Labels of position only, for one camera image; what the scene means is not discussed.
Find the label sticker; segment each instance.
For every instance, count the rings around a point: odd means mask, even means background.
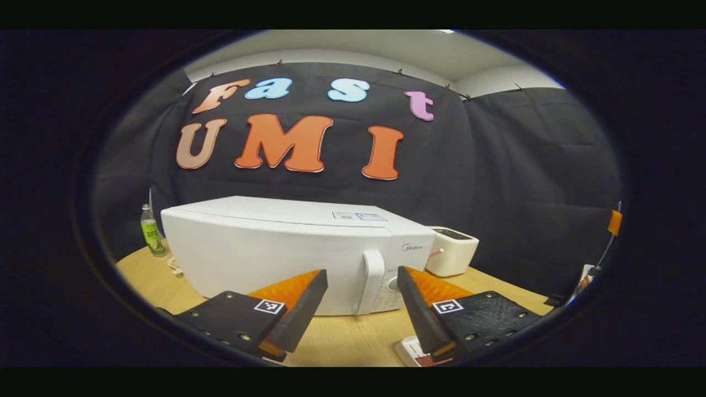
[[[376,213],[355,213],[360,220],[387,220]]]
[[[443,302],[437,302],[432,304],[434,309],[436,309],[439,314],[456,312],[458,310],[463,310],[463,306],[458,304],[455,299],[445,300]]]
[[[333,213],[334,219],[358,220],[354,213]]]
[[[263,299],[260,303],[257,304],[257,306],[254,307],[254,309],[258,312],[277,314],[284,306],[284,303],[273,302],[271,300]]]

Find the orange tag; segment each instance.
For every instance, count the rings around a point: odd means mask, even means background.
[[[611,215],[611,222],[608,224],[608,231],[613,233],[613,235],[618,235],[620,230],[620,224],[623,222],[623,214],[618,211],[613,210],[613,215]]]

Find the plastic bottle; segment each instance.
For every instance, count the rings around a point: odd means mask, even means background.
[[[142,225],[142,233],[145,235],[145,242],[147,242],[147,246],[150,247],[150,252],[152,252],[152,255],[164,256],[166,251],[164,250],[164,246],[162,246],[160,231],[157,228],[157,221],[152,215],[152,209],[149,204],[142,205],[140,224]]]

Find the letter s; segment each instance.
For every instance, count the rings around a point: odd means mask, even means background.
[[[328,97],[331,100],[360,102],[368,96],[366,91],[370,89],[370,84],[363,80],[339,78],[331,82],[331,88],[333,89],[328,91]]]

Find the midea logo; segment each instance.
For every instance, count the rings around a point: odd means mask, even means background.
[[[409,245],[409,244],[402,245],[403,251],[409,251],[410,249],[421,249],[421,245]]]

